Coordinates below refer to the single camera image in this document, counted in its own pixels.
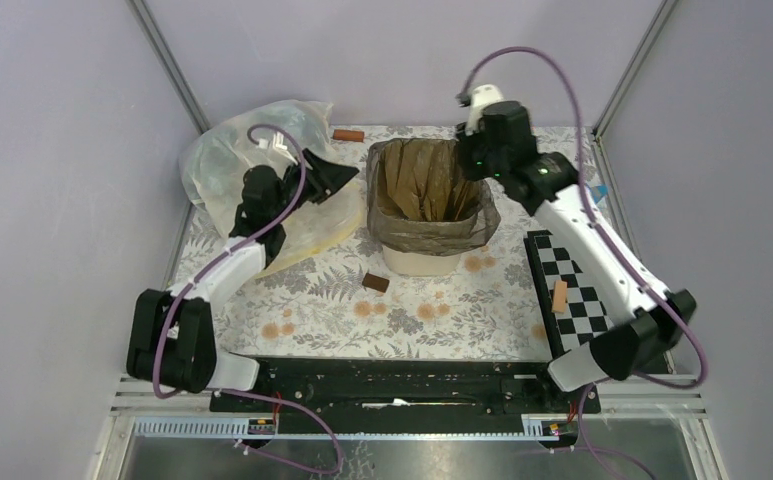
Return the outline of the dark trash bag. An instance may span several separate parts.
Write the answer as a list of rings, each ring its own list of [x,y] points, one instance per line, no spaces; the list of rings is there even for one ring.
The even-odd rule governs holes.
[[[401,253],[451,256],[485,246],[501,216],[484,181],[470,181],[453,139],[395,138],[366,159],[367,229]]]

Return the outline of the beige plastic trash bin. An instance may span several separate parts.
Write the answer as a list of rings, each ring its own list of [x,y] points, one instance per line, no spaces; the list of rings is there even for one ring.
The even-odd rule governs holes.
[[[424,255],[400,252],[387,246],[382,247],[385,265],[395,274],[411,277],[444,276],[458,266],[461,254],[449,256]]]

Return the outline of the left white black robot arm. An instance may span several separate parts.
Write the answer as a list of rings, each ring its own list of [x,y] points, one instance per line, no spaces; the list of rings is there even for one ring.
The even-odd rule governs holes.
[[[233,389],[247,410],[266,407],[270,381],[258,375],[256,360],[217,348],[213,316],[277,259],[287,240],[283,220],[307,203],[328,201],[358,173],[356,167],[329,162],[310,150],[280,168],[248,168],[222,252],[190,279],[138,296],[127,373],[151,382],[157,393],[165,386],[173,394]]]

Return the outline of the translucent white plastic bag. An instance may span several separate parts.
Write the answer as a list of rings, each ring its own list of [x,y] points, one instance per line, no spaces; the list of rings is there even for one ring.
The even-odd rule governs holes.
[[[283,174],[294,163],[269,151],[274,132],[259,129],[255,145],[247,137],[254,124],[270,124],[291,134],[301,147],[320,158],[346,166],[329,142],[328,102],[282,100],[223,121],[195,140],[181,153],[179,167],[184,190],[192,204],[208,216],[216,231],[227,237],[234,225],[245,172],[266,164]],[[348,185],[320,204],[305,202],[282,222],[287,239],[267,275],[284,270],[329,249],[350,236],[364,219],[362,182],[355,175]]]

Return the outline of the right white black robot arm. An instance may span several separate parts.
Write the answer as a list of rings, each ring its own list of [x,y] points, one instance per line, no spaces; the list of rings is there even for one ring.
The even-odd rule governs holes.
[[[591,275],[612,328],[552,360],[535,386],[537,402],[559,412],[575,390],[606,378],[625,380],[677,345],[688,331],[696,301],[672,292],[620,241],[571,161],[541,153],[527,109],[513,100],[463,103],[456,128],[458,161],[470,180],[492,179],[538,220]]]

